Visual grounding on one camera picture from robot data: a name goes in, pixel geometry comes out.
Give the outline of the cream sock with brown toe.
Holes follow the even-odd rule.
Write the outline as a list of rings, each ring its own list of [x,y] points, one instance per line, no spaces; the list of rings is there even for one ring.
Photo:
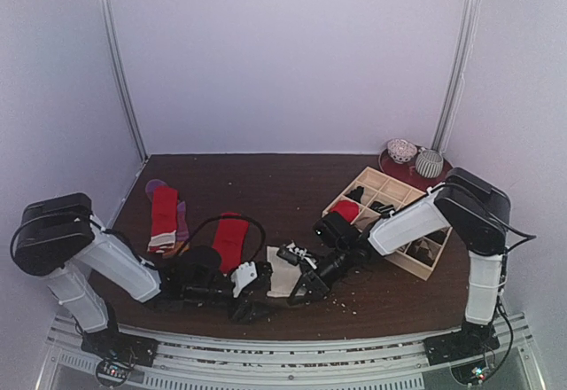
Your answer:
[[[278,248],[267,247],[267,260],[272,268],[270,278],[270,289],[267,296],[270,298],[287,298],[297,284],[301,270],[299,265],[293,266],[289,262],[278,257]]]

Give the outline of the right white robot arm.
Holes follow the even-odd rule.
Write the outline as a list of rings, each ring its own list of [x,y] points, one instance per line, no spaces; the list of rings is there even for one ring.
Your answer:
[[[438,230],[452,229],[469,252],[468,299],[463,323],[454,336],[460,355],[474,355],[487,341],[493,322],[507,252],[509,196],[463,168],[454,168],[444,182],[398,211],[358,230],[340,213],[329,212],[314,226],[330,253],[315,265],[304,263],[288,297],[291,305],[320,300],[346,272]]]

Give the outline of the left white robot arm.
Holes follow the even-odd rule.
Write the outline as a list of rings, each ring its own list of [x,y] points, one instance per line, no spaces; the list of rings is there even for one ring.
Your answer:
[[[84,331],[93,333],[94,345],[109,358],[122,356],[128,341],[111,326],[111,307],[89,286],[82,264],[156,310],[221,307],[237,324],[253,323],[272,311],[250,297],[256,286],[269,280],[267,263],[248,261],[223,272],[221,255],[212,247],[183,243],[179,253],[154,264],[140,256],[123,233],[104,227],[82,192],[26,206],[9,252],[20,270],[45,280],[58,303]]]

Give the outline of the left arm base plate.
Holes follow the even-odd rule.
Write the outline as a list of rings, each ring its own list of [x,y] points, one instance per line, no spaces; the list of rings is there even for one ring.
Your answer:
[[[158,345],[159,342],[155,339],[106,329],[94,333],[85,332],[81,349],[101,359],[152,367]]]

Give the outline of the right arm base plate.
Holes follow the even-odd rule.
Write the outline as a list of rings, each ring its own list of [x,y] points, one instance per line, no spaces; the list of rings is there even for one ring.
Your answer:
[[[484,338],[455,331],[426,338],[423,345],[429,365],[433,366],[483,355],[487,351],[498,349],[500,341],[495,335]]]

